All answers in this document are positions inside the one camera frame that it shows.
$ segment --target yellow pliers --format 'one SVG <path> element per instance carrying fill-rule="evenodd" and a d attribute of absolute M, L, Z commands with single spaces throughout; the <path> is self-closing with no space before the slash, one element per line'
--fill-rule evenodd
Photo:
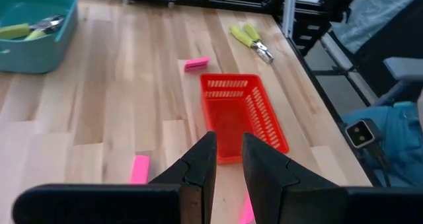
<path fill-rule="evenodd" d="M 26 37 L 24 40 L 33 40 L 59 30 L 64 20 L 64 16 L 56 15 L 43 19 L 33 25 L 23 23 L 0 27 L 0 39 L 12 40 Z"/>
<path fill-rule="evenodd" d="M 230 30 L 232 35 L 238 39 L 238 41 L 254 49 L 266 63 L 272 63 L 273 56 L 269 52 L 268 48 L 263 45 L 256 28 L 249 22 L 245 23 L 243 28 L 244 30 L 242 30 L 239 26 L 231 26 Z"/>

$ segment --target yellow handle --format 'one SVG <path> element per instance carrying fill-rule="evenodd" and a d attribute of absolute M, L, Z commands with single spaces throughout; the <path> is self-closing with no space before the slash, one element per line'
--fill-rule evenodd
<path fill-rule="evenodd" d="M 232 35 L 248 47 L 251 47 L 254 43 L 252 39 L 244 31 L 242 31 L 239 26 L 231 26 Z"/>
<path fill-rule="evenodd" d="M 28 36 L 31 33 L 31 29 L 28 23 L 14 25 L 14 26 L 5 26 L 0 28 L 0 38 L 1 39 L 15 39 L 21 38 L 23 36 Z"/>
<path fill-rule="evenodd" d="M 27 36 L 25 38 L 25 40 L 33 40 L 33 39 L 37 39 L 40 38 L 42 36 L 45 36 L 46 33 L 42 30 L 35 30 L 34 32 L 31 32 L 31 34 L 29 34 L 29 36 Z"/>
<path fill-rule="evenodd" d="M 257 32 L 257 29 L 249 22 L 244 24 L 244 31 L 251 37 L 253 41 L 261 40 L 260 35 Z"/>

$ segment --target teal plastic container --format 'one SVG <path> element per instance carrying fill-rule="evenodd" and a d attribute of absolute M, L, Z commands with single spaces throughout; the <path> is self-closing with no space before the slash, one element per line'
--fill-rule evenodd
<path fill-rule="evenodd" d="M 46 73 L 62 61 L 77 25 L 77 0 L 0 0 L 0 27 L 65 15 L 55 33 L 35 40 L 0 39 L 0 71 Z"/>

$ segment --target red basket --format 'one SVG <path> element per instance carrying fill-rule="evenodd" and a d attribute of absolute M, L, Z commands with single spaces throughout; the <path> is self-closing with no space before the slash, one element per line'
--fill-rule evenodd
<path fill-rule="evenodd" d="M 201 75 L 208 130 L 217 134 L 217 162 L 241 161 L 243 134 L 252 133 L 282 153 L 288 144 L 257 75 Z"/>

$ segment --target wooden tabletop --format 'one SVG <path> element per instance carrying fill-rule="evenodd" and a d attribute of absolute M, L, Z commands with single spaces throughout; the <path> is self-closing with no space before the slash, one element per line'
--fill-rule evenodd
<path fill-rule="evenodd" d="M 229 34 L 246 21 L 272 66 Z M 184 73 L 184 60 L 202 56 L 207 71 Z M 150 180 L 165 170 L 206 132 L 205 72 L 259 75 L 288 156 L 339 185 L 370 185 L 271 16 L 79 0 L 78 28 L 57 70 L 0 73 L 0 224 L 10 223 L 18 193 L 37 184 L 126 184 L 137 154 L 151 157 Z M 236 223 L 242 166 L 218 166 L 216 175 L 212 223 Z"/>

